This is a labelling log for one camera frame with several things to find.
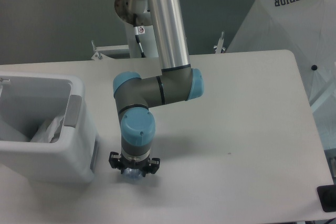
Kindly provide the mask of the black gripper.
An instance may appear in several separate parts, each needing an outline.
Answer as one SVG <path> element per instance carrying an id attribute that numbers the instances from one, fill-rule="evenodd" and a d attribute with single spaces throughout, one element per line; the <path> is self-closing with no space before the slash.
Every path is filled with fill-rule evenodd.
<path id="1" fill-rule="evenodd" d="M 127 168 L 130 168 L 140 170 L 143 172 L 143 177 L 145 177 L 147 174 L 155 174 L 158 171 L 160 168 L 160 158 L 150 158 L 148 156 L 142 161 L 128 160 L 117 152 L 110 152 L 109 164 L 112 169 L 119 170 L 121 174 L 123 174 Z"/>

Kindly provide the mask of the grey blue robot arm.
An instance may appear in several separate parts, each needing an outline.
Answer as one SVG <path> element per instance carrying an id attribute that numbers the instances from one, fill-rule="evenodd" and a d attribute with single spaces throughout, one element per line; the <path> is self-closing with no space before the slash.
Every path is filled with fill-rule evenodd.
<path id="1" fill-rule="evenodd" d="M 109 164 L 124 174 L 155 174 L 160 159 L 150 157 L 155 119 L 150 108 L 198 98 L 204 93 L 200 70 L 191 67 L 180 0 L 146 0 L 138 10 L 129 8 L 132 25 L 148 13 L 161 65 L 161 75 L 141 78 L 123 72 L 113 80 L 120 130 L 121 152 L 111 152 Z"/>

